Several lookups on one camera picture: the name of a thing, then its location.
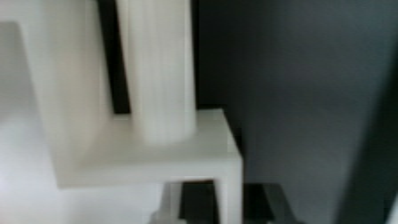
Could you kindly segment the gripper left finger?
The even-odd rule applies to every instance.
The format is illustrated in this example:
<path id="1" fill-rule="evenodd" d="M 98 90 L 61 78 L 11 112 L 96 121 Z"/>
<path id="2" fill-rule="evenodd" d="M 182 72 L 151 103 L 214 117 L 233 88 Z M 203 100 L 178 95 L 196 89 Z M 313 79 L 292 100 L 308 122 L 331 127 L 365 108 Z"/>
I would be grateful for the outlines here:
<path id="1" fill-rule="evenodd" d="M 212 180 L 167 183 L 160 208 L 150 224 L 219 224 L 219 204 Z"/>

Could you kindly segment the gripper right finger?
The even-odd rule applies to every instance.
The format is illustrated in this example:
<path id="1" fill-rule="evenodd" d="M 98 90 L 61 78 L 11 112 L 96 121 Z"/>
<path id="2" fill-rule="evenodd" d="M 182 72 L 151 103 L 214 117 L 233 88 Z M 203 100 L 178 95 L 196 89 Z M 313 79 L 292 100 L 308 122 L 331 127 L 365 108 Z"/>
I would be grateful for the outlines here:
<path id="1" fill-rule="evenodd" d="M 244 224 L 302 224 L 279 184 L 244 185 Z"/>

